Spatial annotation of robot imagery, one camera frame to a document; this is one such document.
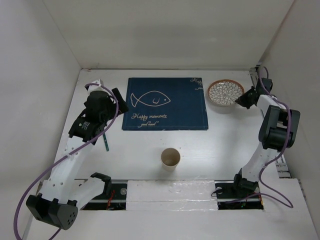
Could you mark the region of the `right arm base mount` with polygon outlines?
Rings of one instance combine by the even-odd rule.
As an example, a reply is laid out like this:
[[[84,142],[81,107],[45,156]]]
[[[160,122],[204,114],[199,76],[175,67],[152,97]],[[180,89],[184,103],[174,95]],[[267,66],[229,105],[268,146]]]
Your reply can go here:
[[[263,210],[261,197],[253,194],[254,191],[235,190],[232,180],[218,180],[214,182],[211,197],[216,198],[218,210]]]

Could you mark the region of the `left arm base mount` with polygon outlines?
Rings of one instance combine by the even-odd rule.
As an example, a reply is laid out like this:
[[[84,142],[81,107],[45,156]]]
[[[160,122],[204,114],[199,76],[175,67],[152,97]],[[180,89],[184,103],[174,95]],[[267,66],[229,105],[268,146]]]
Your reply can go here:
[[[127,180],[112,180],[108,194],[102,193],[87,203],[84,211],[123,211],[126,210],[128,192]]]

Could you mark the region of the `blue cloth placemat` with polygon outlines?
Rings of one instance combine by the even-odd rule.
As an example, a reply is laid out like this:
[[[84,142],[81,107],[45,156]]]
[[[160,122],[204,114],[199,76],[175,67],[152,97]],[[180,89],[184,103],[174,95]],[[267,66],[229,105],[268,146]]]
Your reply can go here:
[[[208,130],[202,78],[131,77],[128,79],[124,131]]]

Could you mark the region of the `floral ceramic plate orange rim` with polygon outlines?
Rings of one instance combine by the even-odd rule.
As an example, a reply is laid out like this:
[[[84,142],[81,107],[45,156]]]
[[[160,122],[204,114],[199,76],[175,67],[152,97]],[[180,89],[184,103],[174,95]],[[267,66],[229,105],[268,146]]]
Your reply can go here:
[[[230,107],[245,93],[243,86],[235,80],[221,79],[214,81],[207,88],[209,100],[219,107]]]

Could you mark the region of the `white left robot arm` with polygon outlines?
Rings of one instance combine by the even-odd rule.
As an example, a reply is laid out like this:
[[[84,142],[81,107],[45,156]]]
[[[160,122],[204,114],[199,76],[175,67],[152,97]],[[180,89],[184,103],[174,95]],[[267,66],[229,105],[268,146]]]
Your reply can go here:
[[[35,219],[60,230],[68,230],[80,209],[95,197],[107,198],[112,191],[109,176],[95,172],[74,187],[76,176],[101,137],[116,118],[129,108],[117,88],[107,89],[101,80],[85,85],[88,97],[84,110],[73,122],[61,159],[36,195],[29,195],[26,206]]]

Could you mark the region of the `beige paper cup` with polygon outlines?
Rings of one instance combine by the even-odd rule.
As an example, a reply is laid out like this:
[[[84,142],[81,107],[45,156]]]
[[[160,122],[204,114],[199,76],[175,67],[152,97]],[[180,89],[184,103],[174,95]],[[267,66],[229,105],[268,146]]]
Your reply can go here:
[[[175,148],[166,148],[163,150],[160,156],[162,167],[168,171],[172,172],[176,169],[177,165],[181,160],[181,155],[179,151]]]

